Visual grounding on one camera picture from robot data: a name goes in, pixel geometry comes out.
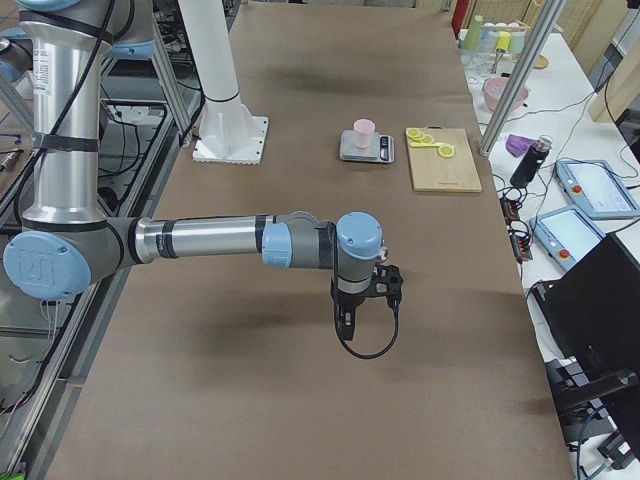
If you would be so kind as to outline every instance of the label on robot arm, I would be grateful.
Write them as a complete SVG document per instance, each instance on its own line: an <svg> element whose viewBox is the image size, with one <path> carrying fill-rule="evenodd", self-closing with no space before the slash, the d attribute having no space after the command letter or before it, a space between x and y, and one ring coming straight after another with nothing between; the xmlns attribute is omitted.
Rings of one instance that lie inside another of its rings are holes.
<svg viewBox="0 0 640 480"><path fill-rule="evenodd" d="M51 95L50 54L45 49L33 50L33 93Z"/></svg>

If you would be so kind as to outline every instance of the pink cup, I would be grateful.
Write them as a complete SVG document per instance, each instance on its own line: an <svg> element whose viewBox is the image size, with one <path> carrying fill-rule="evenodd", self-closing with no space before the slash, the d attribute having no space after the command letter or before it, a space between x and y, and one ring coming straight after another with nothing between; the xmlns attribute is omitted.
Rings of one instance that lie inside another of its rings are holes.
<svg viewBox="0 0 640 480"><path fill-rule="evenodd" d="M353 131L356 132L356 147L367 148L373 140L376 131L376 124L366 118L356 120L353 124Z"/></svg>

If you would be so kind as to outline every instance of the pink bowl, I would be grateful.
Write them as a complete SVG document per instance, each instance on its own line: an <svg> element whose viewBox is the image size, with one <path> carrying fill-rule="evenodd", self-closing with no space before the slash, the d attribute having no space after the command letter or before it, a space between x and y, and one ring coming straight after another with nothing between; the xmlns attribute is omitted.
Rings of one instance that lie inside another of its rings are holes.
<svg viewBox="0 0 640 480"><path fill-rule="evenodd" d="M509 81L508 78L505 77L494 77L487 79L482 86L482 93L484 94L484 103L487 104L487 107L492 112L498 106L498 101L502 96L502 92L504 91L504 87ZM529 89L527 87L522 87L520 89L520 95L518 95L518 99L511 106L511 111L515 110L518 107L521 107L522 104L529 97Z"/></svg>

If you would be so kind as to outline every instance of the wooden cutting board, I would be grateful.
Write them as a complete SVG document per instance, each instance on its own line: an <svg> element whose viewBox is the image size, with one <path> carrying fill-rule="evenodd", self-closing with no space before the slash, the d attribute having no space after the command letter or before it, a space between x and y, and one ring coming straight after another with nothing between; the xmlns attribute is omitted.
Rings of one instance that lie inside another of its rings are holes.
<svg viewBox="0 0 640 480"><path fill-rule="evenodd" d="M451 158L443 158L437 148L413 148L405 135L413 189L417 192L481 192L482 185L473 162L467 134L457 128L421 128L434 142L455 146Z"/></svg>

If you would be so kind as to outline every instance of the computer monitor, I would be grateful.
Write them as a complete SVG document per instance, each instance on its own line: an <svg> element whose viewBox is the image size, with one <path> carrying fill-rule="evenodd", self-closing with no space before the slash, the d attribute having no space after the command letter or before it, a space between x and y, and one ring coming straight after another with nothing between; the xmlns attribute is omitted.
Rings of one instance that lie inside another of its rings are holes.
<svg viewBox="0 0 640 480"><path fill-rule="evenodd" d="M550 327L590 381L621 369L640 375L640 264L607 235L546 292ZM601 398L640 458L640 386Z"/></svg>

